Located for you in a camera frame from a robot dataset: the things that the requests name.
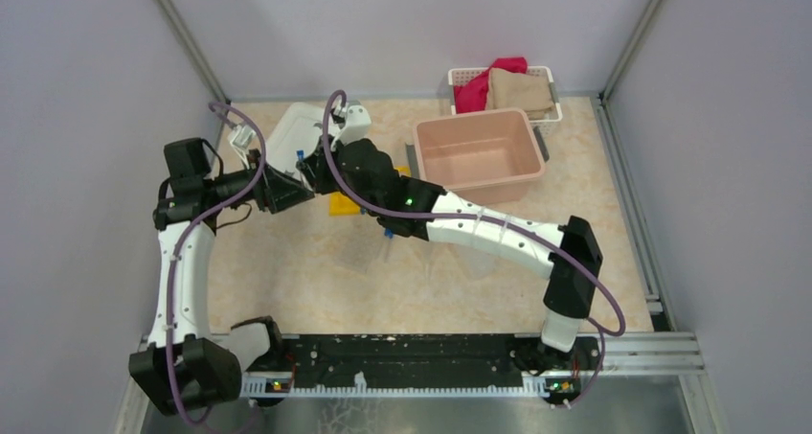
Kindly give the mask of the yellow test tube rack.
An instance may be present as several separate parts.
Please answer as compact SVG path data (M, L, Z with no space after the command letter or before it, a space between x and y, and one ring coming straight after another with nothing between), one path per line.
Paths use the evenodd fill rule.
M408 167L385 166L342 166L338 165L339 175L345 183L358 194L364 202L393 210L393 198L402 197L403 179L410 176ZM360 206L358 202L345 193L335 179L335 175L326 169L326 178L333 192L329 195L328 213L332 217L366 214L370 209Z

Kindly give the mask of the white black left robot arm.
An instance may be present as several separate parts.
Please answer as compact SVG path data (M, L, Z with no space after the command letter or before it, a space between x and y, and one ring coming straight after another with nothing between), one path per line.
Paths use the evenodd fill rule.
M217 343L208 317L208 268L225 208L252 204L272 214L313 198L300 182L276 171L257 149L241 171L212 176L202 138L164 148L169 177L153 212L161 251L159 299L145 350L132 354L128 371L166 416L236 400L253 364L280 368L287 346L270 316L232 326Z

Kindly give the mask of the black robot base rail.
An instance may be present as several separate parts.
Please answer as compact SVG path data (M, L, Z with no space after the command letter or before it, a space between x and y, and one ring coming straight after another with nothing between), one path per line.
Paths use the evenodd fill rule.
M301 334L259 357L271 395L573 394L600 357L593 336L560 352L534 334Z

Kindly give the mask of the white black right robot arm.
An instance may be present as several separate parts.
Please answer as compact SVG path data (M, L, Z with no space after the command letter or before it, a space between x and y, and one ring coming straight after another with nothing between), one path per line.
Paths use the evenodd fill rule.
M574 360L575 337L590 316L603 263L587 220L572 216L556 225L493 211L400 173L368 139L332 151L322 145L298 149L295 167L315 193L343 194L393 235L468 247L521 264L547 280L540 358L552 369Z

